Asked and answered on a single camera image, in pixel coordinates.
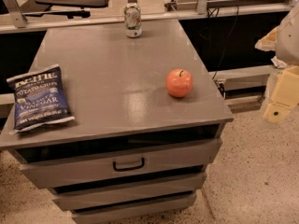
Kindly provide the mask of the top grey drawer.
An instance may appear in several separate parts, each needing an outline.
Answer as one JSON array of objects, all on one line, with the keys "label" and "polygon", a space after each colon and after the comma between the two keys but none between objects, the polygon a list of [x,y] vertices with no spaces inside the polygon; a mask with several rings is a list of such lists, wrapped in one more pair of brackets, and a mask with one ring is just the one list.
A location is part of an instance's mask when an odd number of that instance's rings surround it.
[{"label": "top grey drawer", "polygon": [[38,188],[57,188],[123,176],[143,175],[213,162],[220,138],[142,147],[21,166]]}]

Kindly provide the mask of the middle grey drawer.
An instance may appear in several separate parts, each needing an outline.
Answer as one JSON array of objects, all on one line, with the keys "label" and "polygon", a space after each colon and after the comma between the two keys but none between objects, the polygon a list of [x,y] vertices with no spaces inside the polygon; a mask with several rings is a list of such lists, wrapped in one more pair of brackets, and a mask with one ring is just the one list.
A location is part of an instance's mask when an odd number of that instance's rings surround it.
[{"label": "middle grey drawer", "polygon": [[136,201],[200,189],[206,173],[174,175],[99,189],[56,195],[53,202],[62,210],[78,210],[114,203]]}]

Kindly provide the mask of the grey metal rail frame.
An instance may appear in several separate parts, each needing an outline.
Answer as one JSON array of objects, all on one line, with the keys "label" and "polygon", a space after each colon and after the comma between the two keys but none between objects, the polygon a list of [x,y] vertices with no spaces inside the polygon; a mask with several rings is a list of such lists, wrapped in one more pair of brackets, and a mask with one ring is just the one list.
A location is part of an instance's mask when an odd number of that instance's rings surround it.
[{"label": "grey metal rail frame", "polygon": [[[1,16],[3,34],[43,31],[49,28],[89,26],[123,22],[123,9],[129,0],[109,0],[107,7],[67,7],[54,5],[45,10],[23,9],[29,0],[3,0],[7,13]],[[136,0],[141,18],[190,20],[207,17],[289,11],[298,0]]]}]

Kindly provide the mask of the white green soda can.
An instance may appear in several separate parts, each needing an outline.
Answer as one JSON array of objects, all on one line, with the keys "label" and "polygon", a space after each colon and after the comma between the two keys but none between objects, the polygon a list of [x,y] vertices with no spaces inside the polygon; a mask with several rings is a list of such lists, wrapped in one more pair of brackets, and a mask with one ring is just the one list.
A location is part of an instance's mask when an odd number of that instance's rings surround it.
[{"label": "white green soda can", "polygon": [[124,8],[124,22],[128,37],[139,37],[142,34],[141,8],[137,3],[128,3]]}]

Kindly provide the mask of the blue potato chips bag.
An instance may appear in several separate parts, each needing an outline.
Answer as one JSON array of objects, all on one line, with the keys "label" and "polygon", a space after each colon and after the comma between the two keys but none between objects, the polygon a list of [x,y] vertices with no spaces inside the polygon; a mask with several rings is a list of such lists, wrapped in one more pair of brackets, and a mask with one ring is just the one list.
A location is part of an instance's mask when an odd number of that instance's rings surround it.
[{"label": "blue potato chips bag", "polygon": [[7,79],[14,90],[15,115],[12,133],[23,133],[42,125],[74,120],[58,64]]}]

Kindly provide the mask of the grey drawer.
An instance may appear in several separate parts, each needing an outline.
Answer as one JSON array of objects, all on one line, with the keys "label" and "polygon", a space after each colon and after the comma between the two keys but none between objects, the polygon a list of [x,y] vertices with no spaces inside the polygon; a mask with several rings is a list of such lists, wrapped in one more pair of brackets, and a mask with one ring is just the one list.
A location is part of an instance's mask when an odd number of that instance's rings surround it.
[{"label": "grey drawer", "polygon": [[220,138],[142,147],[21,166],[38,188],[57,188],[123,176],[143,175],[213,162]]},{"label": "grey drawer", "polygon": [[136,201],[200,189],[206,173],[174,175],[99,189],[56,195],[53,202],[62,210],[78,210],[114,203]]},{"label": "grey drawer", "polygon": [[192,206],[196,199],[194,191],[188,191],[171,197],[158,198],[156,200],[140,203],[116,205],[100,210],[76,213],[72,216],[77,224],[100,224],[128,217],[138,217],[159,212],[184,209]]}]

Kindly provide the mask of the red apple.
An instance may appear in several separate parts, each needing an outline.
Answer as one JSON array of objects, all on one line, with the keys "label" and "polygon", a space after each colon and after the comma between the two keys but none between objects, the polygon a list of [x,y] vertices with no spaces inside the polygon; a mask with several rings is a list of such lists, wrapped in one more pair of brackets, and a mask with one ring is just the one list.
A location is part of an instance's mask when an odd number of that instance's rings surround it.
[{"label": "red apple", "polygon": [[172,70],[167,76],[165,86],[170,95],[185,97],[192,90],[192,75],[185,69]]}]

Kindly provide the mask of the bottom grey drawer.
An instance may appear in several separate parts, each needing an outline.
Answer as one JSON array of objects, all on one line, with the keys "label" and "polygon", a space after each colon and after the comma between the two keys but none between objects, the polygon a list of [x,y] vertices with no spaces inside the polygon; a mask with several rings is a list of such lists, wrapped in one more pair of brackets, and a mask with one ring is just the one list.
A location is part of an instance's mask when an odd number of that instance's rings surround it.
[{"label": "bottom grey drawer", "polygon": [[184,209],[192,206],[196,199],[194,191],[188,191],[171,197],[158,198],[156,200],[140,203],[116,205],[100,210],[76,213],[72,216],[77,224],[100,224],[128,217],[138,217],[159,212]]}]

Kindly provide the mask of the grey drawer cabinet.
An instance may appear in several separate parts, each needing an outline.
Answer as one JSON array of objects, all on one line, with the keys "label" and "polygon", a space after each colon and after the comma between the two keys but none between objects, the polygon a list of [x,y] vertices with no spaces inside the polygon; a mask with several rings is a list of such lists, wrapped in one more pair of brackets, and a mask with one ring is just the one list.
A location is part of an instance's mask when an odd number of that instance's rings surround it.
[{"label": "grey drawer cabinet", "polygon": [[[121,24],[50,29],[33,62],[34,69],[61,67],[64,92],[74,120],[12,133],[8,120],[0,145],[20,165],[142,147],[220,138],[233,116],[178,21],[147,21],[139,38]],[[192,90],[177,98],[166,89],[175,69],[192,75]],[[208,164],[123,176],[57,188],[56,195],[99,189],[174,175],[206,172]],[[181,193],[78,210],[100,210]]]}]

